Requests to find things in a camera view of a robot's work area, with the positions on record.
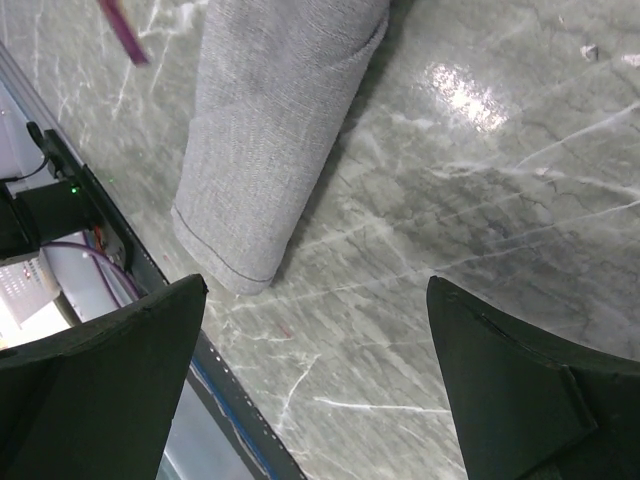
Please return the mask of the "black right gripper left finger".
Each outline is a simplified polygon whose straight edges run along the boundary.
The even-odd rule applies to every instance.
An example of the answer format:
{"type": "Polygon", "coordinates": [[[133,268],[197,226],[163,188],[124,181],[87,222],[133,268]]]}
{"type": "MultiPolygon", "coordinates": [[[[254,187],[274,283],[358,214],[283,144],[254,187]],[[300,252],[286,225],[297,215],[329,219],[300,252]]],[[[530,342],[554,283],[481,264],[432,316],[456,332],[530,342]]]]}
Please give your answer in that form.
{"type": "Polygon", "coordinates": [[[153,479],[203,320],[189,275],[1,353],[4,479],[153,479]]]}

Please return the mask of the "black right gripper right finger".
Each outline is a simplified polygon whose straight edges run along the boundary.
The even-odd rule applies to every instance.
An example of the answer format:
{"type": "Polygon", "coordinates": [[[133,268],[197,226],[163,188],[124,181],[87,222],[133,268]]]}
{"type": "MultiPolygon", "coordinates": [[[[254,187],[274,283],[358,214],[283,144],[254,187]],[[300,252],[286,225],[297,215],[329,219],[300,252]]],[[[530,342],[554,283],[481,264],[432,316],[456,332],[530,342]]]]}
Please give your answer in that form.
{"type": "Polygon", "coordinates": [[[426,303],[469,478],[638,478],[638,362],[546,332],[440,277],[426,303]]]}

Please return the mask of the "grey cloth napkin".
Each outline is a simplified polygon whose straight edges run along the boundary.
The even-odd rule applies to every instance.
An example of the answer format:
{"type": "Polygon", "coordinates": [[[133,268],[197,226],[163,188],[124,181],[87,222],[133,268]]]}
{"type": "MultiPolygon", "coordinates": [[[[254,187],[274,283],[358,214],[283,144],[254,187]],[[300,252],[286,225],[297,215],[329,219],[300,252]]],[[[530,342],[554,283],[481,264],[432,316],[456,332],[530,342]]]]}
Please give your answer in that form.
{"type": "Polygon", "coordinates": [[[272,282],[389,16],[386,1],[209,3],[172,218],[228,291],[272,282]]]}

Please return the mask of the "iridescent purple knife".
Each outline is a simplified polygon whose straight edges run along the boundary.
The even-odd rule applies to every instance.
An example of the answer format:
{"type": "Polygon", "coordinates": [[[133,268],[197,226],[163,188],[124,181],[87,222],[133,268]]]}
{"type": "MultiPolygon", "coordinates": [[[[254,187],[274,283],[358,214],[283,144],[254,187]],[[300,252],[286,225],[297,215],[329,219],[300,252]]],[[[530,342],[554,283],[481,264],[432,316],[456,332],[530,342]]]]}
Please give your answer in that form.
{"type": "Polygon", "coordinates": [[[129,59],[136,66],[147,65],[148,57],[139,41],[138,35],[127,19],[122,2],[118,0],[99,0],[99,7],[129,59]]]}

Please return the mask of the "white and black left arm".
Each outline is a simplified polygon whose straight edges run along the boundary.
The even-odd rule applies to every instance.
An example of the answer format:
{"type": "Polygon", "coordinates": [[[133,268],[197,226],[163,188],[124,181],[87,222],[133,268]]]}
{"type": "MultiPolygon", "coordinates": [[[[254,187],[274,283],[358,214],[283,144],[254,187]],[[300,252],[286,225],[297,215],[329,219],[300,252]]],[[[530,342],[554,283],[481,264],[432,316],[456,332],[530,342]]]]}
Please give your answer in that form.
{"type": "Polygon", "coordinates": [[[1,186],[1,266],[34,258],[41,247],[91,229],[101,214],[73,182],[61,181],[11,193],[1,186]]]}

